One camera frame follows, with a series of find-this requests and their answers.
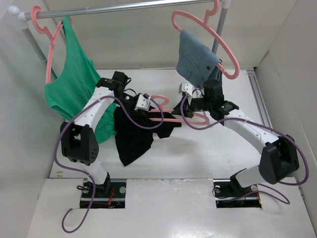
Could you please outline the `black t shirt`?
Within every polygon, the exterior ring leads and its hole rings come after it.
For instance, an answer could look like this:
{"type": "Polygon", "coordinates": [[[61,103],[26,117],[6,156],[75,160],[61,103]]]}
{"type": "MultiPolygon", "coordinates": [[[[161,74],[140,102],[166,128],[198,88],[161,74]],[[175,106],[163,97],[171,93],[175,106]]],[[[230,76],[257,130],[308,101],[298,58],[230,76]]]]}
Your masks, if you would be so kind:
{"type": "Polygon", "coordinates": [[[121,107],[114,110],[115,144],[119,158],[126,167],[144,155],[154,141],[153,134],[160,139],[170,137],[174,128],[181,127],[180,122],[163,122],[154,129],[142,129],[128,119],[121,107]]]}

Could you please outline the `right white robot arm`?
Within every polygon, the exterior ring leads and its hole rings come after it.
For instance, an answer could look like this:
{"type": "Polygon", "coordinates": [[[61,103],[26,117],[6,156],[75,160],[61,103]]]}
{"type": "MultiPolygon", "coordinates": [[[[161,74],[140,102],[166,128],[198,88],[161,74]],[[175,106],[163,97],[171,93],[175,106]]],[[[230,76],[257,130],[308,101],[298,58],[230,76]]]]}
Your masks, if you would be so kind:
{"type": "Polygon", "coordinates": [[[260,153],[258,165],[231,176],[231,193],[241,195],[247,187],[261,182],[276,184],[299,168],[293,139],[252,121],[236,104],[224,98],[221,82],[205,81],[198,98],[193,97],[195,91],[197,88],[190,83],[180,84],[182,101],[174,108],[174,114],[191,118],[194,112],[209,112],[216,122],[239,134],[260,153]]]}

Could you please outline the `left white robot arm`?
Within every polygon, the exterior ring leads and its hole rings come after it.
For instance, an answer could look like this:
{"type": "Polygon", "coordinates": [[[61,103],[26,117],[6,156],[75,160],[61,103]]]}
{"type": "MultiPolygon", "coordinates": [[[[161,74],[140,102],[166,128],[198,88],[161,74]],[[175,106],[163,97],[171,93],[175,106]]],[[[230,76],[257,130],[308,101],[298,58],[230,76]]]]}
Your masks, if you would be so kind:
{"type": "Polygon", "coordinates": [[[89,183],[86,185],[88,189],[93,188],[101,197],[110,192],[110,175],[98,160],[98,123],[112,103],[122,106],[126,112],[147,111],[150,106],[148,95],[130,96],[124,92],[129,80],[127,75],[119,71],[116,71],[111,79],[101,78],[84,109],[71,122],[64,122],[61,126],[62,155],[81,165],[81,168],[75,171],[84,172],[89,177],[89,183]]]}

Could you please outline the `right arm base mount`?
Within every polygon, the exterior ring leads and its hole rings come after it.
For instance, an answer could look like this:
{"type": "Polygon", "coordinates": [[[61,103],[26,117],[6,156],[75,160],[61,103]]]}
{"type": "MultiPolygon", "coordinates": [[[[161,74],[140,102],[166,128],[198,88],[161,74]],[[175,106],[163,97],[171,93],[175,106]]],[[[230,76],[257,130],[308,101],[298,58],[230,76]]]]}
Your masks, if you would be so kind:
{"type": "Polygon", "coordinates": [[[250,186],[242,188],[230,179],[213,180],[216,208],[261,208],[259,194],[252,192],[250,186]]]}

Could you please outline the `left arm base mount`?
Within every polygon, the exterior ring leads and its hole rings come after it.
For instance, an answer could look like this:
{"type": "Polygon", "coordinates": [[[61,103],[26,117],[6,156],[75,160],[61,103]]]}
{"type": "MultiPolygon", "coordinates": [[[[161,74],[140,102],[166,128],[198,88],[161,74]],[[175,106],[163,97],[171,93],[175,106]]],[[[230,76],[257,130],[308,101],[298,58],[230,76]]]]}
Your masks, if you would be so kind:
{"type": "MultiPolygon", "coordinates": [[[[126,197],[126,179],[111,179],[109,188],[102,190],[96,188],[93,199],[92,209],[123,209],[125,208],[126,197]]],[[[80,208],[88,208],[93,195],[93,185],[91,182],[84,180],[82,185],[76,187],[81,191],[80,208]]]]}

